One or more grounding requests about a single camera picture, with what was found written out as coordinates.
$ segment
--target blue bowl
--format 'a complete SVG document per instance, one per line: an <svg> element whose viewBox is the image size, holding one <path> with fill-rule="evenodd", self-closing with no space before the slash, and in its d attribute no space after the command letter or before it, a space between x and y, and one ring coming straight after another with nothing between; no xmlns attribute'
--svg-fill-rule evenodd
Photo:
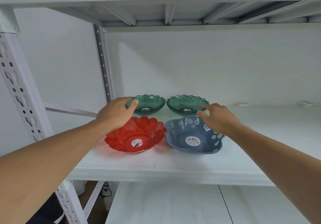
<svg viewBox="0 0 321 224"><path fill-rule="evenodd" d="M176 149L189 153L214 154L222 149L224 135L211 130L197 116L169 120L166 140Z"/></svg>

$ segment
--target plastic bowl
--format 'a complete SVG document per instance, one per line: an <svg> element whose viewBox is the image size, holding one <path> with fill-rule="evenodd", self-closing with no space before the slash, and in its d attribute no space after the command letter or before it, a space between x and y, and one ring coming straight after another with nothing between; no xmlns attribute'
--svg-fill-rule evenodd
<svg viewBox="0 0 321 224"><path fill-rule="evenodd" d="M140 152L158 144L166 128L156 118L132 117L123 127L106 135L105 142L112 148L124 152Z"/></svg>
<svg viewBox="0 0 321 224"><path fill-rule="evenodd" d="M126 108L128 108L131 104L131 102L135 99L139 100L138 106L135 109L136 114L140 116L147 116L151 115L160 109L165 105L165 100L163 97L160 97L158 95L138 95L136 97L132 97L130 101L126 103Z"/></svg>
<svg viewBox="0 0 321 224"><path fill-rule="evenodd" d="M198 110L206 110L202 105L208 104L208 101L193 95L177 95L167 99L166 104L181 116L193 116Z"/></svg>
<svg viewBox="0 0 321 224"><path fill-rule="evenodd" d="M196 116L169 120L166 141L172 147L189 153L214 154L222 149L222 138Z"/></svg>

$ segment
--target red bowl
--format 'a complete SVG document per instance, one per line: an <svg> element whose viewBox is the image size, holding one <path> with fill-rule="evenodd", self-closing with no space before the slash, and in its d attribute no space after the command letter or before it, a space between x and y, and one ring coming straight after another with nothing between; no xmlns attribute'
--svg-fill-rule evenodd
<svg viewBox="0 0 321 224"><path fill-rule="evenodd" d="M157 145L165 133L164 124L156 118L132 117L124 126L108 133L105 142L118 151L139 152Z"/></svg>

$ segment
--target green translucent bowl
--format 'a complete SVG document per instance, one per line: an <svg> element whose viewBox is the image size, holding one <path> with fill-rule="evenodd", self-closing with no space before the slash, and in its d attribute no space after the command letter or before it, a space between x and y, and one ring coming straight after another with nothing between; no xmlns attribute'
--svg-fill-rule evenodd
<svg viewBox="0 0 321 224"><path fill-rule="evenodd" d="M165 100L163 97L153 94L144 94L132 97L130 101L126 103L126 108L128 108L135 99L139 100L139 103L134 113L141 116L153 114L162 109L162 107L165 105Z"/></svg>
<svg viewBox="0 0 321 224"><path fill-rule="evenodd" d="M177 95L167 99L166 104L171 111L186 117L196 115L198 110L206 110L202 105L208 101L198 96Z"/></svg>

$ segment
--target perforated metal post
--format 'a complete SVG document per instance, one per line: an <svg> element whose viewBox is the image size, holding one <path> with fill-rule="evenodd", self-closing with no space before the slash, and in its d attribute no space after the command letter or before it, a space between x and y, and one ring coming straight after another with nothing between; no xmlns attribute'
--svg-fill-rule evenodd
<svg viewBox="0 0 321 224"><path fill-rule="evenodd" d="M0 15L0 17L7 16L8 13ZM8 20L5 21L6 25L2 25L2 27L10 27ZM39 141L52 136L53 130L24 57L18 34L9 33L12 30L8 28L8 31L6 31L2 28L0 32L0 73L30 136L35 141ZM69 223L88 224L71 182L63 181L55 193Z"/></svg>

